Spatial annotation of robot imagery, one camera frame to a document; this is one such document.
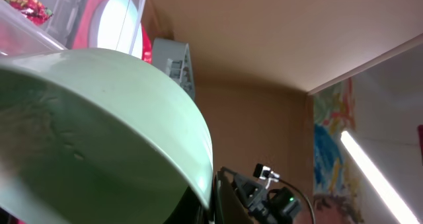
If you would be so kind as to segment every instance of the clear plastic box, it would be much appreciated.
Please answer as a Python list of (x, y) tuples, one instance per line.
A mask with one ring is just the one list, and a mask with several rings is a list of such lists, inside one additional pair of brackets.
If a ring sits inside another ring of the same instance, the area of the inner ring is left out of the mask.
[[(18, 17), (17, 10), (13, 12), (13, 8), (2, 2), (0, 26), (14, 33), (12, 36), (2, 33), (1, 38), (7, 41), (0, 44), (0, 52), (16, 55), (59, 48), (100, 47), (134, 56), (142, 54), (141, 16), (145, 0), (39, 1), (53, 11), (53, 16), (40, 27), (30, 25), (32, 22)], [(110, 13), (113, 7), (114, 15), (106, 18), (106, 12)]]

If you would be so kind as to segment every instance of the red candy wrapper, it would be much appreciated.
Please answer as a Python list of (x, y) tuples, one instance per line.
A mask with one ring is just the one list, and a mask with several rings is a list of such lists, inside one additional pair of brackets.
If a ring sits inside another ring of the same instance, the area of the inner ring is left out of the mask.
[(40, 26), (45, 23), (53, 12), (46, 8), (38, 0), (4, 0), (12, 7), (18, 9), (24, 16), (34, 24)]

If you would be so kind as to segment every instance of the tube light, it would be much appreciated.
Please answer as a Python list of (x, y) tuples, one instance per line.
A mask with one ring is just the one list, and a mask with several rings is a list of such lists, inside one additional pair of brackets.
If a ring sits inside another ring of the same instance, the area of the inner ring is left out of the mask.
[(419, 224), (410, 208), (347, 131), (342, 132), (341, 141), (398, 222), (401, 224)]

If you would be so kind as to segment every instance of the mural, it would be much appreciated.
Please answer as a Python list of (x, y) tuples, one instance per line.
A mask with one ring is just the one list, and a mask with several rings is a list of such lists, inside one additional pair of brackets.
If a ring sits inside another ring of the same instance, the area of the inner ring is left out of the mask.
[(314, 205), (317, 223), (364, 223), (360, 213), (362, 175), (343, 150), (340, 133), (355, 130), (351, 78), (314, 96)]

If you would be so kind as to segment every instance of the cable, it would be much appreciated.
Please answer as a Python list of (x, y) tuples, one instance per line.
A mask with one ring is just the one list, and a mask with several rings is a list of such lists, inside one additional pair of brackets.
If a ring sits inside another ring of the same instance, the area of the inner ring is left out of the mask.
[(285, 184), (286, 186), (289, 186), (290, 188), (292, 188), (293, 190), (295, 190), (297, 193), (299, 193), (299, 195), (301, 195), (301, 197), (303, 197), (303, 199), (307, 202), (307, 205), (309, 206), (310, 209), (310, 216), (311, 216), (311, 221), (313, 224), (316, 224), (316, 217), (315, 217), (315, 212), (313, 211), (313, 206), (311, 205), (310, 200), (307, 198), (307, 196), (305, 194), (303, 194), (303, 192), (301, 192), (298, 188), (296, 188), (294, 185), (290, 184), (289, 182), (286, 182), (280, 178), (278, 178), (279, 182), (281, 182), (282, 184)]

